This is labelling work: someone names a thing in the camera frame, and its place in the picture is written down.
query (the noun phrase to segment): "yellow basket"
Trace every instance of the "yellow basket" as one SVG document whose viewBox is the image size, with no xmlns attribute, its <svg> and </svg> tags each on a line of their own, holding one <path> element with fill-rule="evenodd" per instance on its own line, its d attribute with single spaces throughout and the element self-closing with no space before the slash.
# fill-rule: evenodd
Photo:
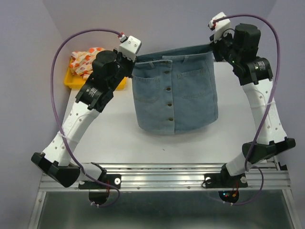
<svg viewBox="0 0 305 229">
<path fill-rule="evenodd" d="M 84 80 L 82 76 L 72 75 L 70 67 L 68 67 L 65 79 L 63 81 L 63 83 L 66 86 L 68 86 L 71 89 L 81 89 L 81 87 L 85 84 L 85 82 L 86 80 Z M 124 77 L 124 79 L 120 82 L 116 90 L 124 89 L 126 86 L 126 82 L 127 82 L 127 78 Z"/>
</svg>

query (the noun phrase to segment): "wall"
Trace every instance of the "wall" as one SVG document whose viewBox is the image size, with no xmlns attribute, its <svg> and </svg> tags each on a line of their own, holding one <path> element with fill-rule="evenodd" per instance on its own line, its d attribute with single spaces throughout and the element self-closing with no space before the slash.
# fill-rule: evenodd
<svg viewBox="0 0 305 229">
<path fill-rule="evenodd" d="M 281 44 L 280 78 L 275 100 L 284 129 L 297 144 L 296 148 L 281 154 L 280 159 L 288 166 L 296 207 L 305 228 L 305 2 L 278 0 L 268 20 L 277 30 Z M 259 54 L 271 61 L 274 72 L 275 51 L 274 36 L 264 26 Z"/>
<path fill-rule="evenodd" d="M 0 30 L 0 228 L 25 229 L 41 177 L 30 159 L 57 131 L 49 72 L 62 38 L 41 0 L 1 0 Z M 61 116 L 68 99 L 61 78 L 68 55 L 56 68 Z"/>
<path fill-rule="evenodd" d="M 221 11 L 227 15 L 256 13 L 267 17 L 275 0 L 43 0 L 62 37 L 89 28 L 124 31 L 143 42 L 140 53 L 208 43 L 208 22 Z M 262 23 L 253 19 L 243 22 Z M 113 34 L 95 32 L 68 44 L 70 51 L 117 47 Z"/>
</svg>

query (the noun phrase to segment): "white table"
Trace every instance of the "white table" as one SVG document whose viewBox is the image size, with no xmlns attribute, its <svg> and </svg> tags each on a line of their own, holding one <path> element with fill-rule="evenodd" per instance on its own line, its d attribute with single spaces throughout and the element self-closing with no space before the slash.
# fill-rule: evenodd
<svg viewBox="0 0 305 229">
<path fill-rule="evenodd" d="M 93 121 L 77 148 L 82 163 L 225 163 L 252 141 L 255 126 L 238 78 L 228 63 L 215 63 L 219 118 L 209 126 L 186 134 L 161 136 L 137 124 L 132 82 L 115 91 L 114 98 Z M 72 90 L 69 113 L 78 90 Z"/>
</svg>

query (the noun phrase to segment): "blue denim garment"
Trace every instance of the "blue denim garment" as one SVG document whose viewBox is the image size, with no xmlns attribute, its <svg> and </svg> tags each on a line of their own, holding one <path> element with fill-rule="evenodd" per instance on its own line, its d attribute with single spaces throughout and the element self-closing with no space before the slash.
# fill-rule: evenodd
<svg viewBox="0 0 305 229">
<path fill-rule="evenodd" d="M 139 127 L 172 135 L 217 120 L 213 66 L 209 45 L 138 56 L 132 91 Z"/>
</svg>

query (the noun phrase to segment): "orange and white cloth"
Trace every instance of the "orange and white cloth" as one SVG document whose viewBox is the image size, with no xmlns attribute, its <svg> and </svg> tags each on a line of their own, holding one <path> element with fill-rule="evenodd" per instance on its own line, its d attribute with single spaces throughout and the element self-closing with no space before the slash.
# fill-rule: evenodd
<svg viewBox="0 0 305 229">
<path fill-rule="evenodd" d="M 72 75 L 82 76 L 86 80 L 92 73 L 92 62 L 96 54 L 103 50 L 103 48 L 90 48 L 87 52 L 72 52 L 72 62 L 69 65 Z"/>
</svg>

